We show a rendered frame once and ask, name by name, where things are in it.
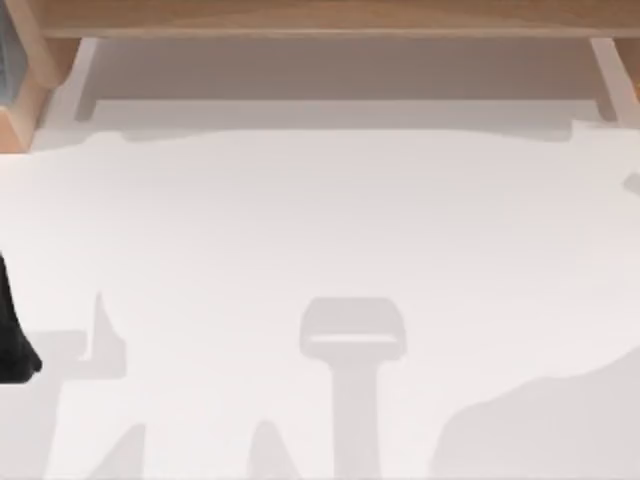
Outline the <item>wooden cupboard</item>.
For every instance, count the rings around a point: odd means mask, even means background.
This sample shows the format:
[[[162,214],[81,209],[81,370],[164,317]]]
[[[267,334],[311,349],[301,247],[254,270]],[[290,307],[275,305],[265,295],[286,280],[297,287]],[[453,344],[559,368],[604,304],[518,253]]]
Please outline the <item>wooden cupboard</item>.
[[[517,95],[580,100],[605,39],[640,125],[640,0],[55,0],[47,33],[95,47],[77,121],[102,101],[508,100],[506,63]]]

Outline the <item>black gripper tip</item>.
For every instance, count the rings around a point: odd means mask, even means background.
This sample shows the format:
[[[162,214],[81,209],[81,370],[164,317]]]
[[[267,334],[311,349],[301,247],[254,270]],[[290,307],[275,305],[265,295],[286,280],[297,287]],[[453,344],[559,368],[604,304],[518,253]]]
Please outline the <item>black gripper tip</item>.
[[[40,373],[43,362],[16,314],[6,263],[0,253],[0,384],[23,384]]]

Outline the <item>pale wooden drawer front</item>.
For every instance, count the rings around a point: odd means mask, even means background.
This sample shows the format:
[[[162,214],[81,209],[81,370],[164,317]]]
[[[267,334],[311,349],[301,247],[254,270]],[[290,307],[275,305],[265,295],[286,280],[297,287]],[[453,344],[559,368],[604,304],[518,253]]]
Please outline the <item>pale wooden drawer front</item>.
[[[29,150],[49,95],[64,83],[80,41],[47,33],[55,0],[0,0],[0,155]]]

